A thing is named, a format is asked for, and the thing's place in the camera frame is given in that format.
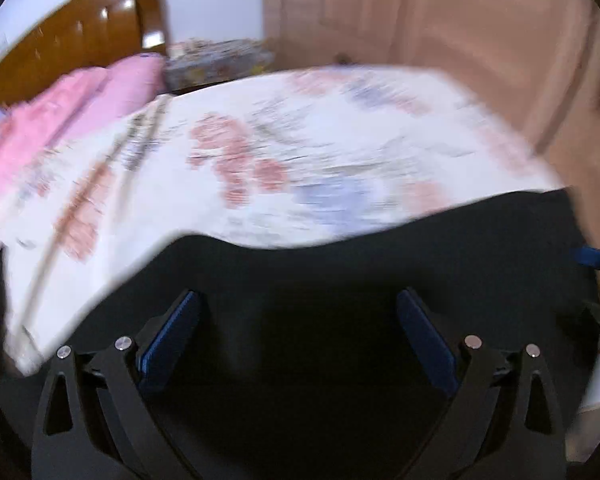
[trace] black cloth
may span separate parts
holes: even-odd
[[[412,286],[461,333],[501,349],[537,344],[565,425],[594,365],[578,323],[596,300],[567,192],[517,192],[325,246],[252,250],[187,236],[76,329],[77,351],[134,335],[184,288],[202,323],[151,402],[205,478],[383,478],[414,453],[444,398],[395,319]]]

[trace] silver screw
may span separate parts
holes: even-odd
[[[526,353],[528,353],[531,357],[538,357],[540,355],[540,349],[538,348],[538,345],[531,343],[530,345],[526,346]]]
[[[482,346],[482,339],[480,339],[477,335],[468,335],[464,338],[464,344],[472,350],[477,350]]]
[[[61,346],[56,352],[56,355],[60,359],[66,359],[67,357],[69,357],[69,355],[71,355],[71,347],[67,345]]]
[[[131,338],[128,335],[123,335],[116,339],[116,348],[120,351],[126,350],[131,346],[132,342],[133,341],[131,341]]]

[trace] wooden door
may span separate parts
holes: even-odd
[[[583,53],[590,0],[408,0],[395,61],[444,70],[533,144]]]
[[[596,12],[582,84],[545,158],[573,186],[581,228],[600,247],[600,12]]]
[[[282,37],[283,0],[263,0],[262,13],[267,46],[278,53]]]
[[[285,0],[285,50],[299,65],[387,63],[403,0]]]

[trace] wooden headboard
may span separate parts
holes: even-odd
[[[30,100],[75,68],[166,53],[164,0],[71,0],[0,61],[0,105]]]

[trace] white bed sheet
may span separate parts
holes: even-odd
[[[183,234],[325,244],[559,187],[517,133],[433,70],[324,68],[162,96],[49,150],[0,199],[6,350],[35,370]]]

